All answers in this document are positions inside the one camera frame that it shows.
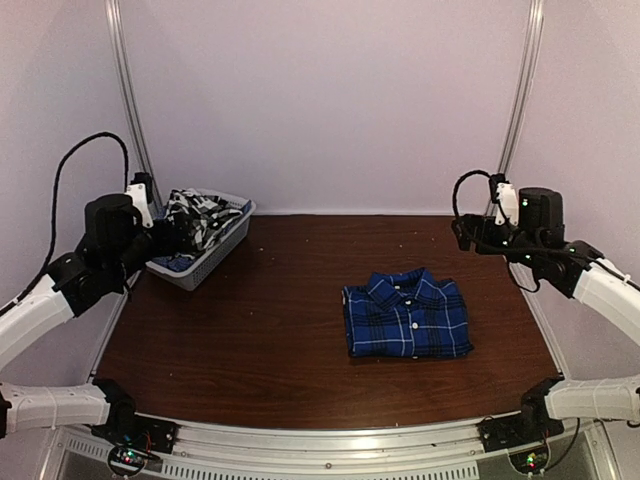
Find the blue plaid long sleeve shirt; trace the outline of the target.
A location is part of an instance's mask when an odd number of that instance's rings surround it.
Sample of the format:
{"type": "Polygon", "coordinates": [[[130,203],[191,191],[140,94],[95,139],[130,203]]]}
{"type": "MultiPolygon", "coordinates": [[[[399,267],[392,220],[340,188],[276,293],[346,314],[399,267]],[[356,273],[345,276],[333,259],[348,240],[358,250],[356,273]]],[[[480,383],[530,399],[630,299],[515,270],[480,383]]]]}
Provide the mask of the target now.
{"type": "Polygon", "coordinates": [[[348,354],[353,358],[461,358],[474,350],[459,286],[425,268],[373,273],[342,289],[348,354]]]}

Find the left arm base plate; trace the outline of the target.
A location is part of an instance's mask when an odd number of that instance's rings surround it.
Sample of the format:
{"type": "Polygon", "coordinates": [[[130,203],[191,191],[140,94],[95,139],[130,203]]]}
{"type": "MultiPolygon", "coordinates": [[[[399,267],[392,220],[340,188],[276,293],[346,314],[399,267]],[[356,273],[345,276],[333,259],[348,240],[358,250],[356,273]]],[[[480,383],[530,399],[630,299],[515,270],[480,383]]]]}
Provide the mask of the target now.
{"type": "Polygon", "coordinates": [[[175,422],[136,414],[133,426],[126,433],[117,433],[107,425],[91,426],[91,433],[113,445],[121,445],[138,451],[171,454],[177,439],[175,422]]]}

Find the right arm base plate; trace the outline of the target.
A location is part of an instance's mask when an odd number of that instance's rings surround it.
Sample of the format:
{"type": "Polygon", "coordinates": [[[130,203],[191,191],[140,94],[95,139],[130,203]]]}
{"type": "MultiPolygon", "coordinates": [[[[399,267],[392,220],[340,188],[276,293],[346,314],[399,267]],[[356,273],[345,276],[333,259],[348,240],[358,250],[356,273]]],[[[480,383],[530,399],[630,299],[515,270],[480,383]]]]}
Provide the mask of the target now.
{"type": "Polygon", "coordinates": [[[486,453],[543,442],[564,432],[561,421],[549,420],[536,426],[527,424],[521,413],[485,417],[476,427],[486,453]]]}

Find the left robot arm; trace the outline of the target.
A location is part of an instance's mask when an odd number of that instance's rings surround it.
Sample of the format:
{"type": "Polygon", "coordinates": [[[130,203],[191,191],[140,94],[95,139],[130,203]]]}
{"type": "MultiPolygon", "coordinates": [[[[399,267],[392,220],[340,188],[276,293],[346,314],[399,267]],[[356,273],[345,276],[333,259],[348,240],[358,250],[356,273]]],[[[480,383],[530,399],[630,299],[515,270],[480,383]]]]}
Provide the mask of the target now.
{"type": "MultiPolygon", "coordinates": [[[[141,185],[85,207],[85,233],[75,251],[45,266],[29,292],[1,310],[1,364],[7,366],[49,331],[83,315],[103,297],[124,293],[155,257],[177,253],[184,219],[152,219],[141,185]]],[[[123,444],[144,433],[133,398],[112,380],[71,387],[2,383],[1,434],[64,425],[95,426],[123,444]]]]}

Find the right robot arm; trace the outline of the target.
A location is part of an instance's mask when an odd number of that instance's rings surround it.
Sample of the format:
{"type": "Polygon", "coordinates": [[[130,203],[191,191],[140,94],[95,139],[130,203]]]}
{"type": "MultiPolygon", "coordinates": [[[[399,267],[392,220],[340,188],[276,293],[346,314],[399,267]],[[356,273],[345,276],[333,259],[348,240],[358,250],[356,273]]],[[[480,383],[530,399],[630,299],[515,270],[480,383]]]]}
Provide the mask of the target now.
{"type": "MultiPolygon", "coordinates": [[[[456,213],[452,230],[463,251],[499,255],[530,269],[536,284],[598,313],[633,342],[639,340],[639,286],[584,241],[564,238],[563,198],[540,187],[491,182],[493,216],[456,213]]],[[[570,418],[639,422],[637,375],[596,380],[552,378],[525,393],[512,430],[530,442],[570,418]]]]}

